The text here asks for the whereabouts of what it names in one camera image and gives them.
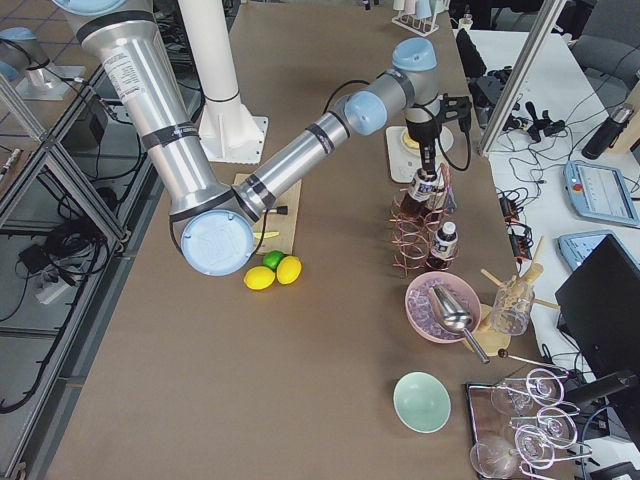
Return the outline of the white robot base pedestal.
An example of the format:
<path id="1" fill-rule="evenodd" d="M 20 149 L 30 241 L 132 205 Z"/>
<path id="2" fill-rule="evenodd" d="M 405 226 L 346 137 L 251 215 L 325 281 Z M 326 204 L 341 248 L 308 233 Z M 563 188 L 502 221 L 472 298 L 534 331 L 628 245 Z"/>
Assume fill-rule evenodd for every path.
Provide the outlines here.
<path id="1" fill-rule="evenodd" d="M 260 162 L 268 119 L 244 105 L 220 1 L 179 3 L 205 99 L 199 136 L 211 162 Z"/>

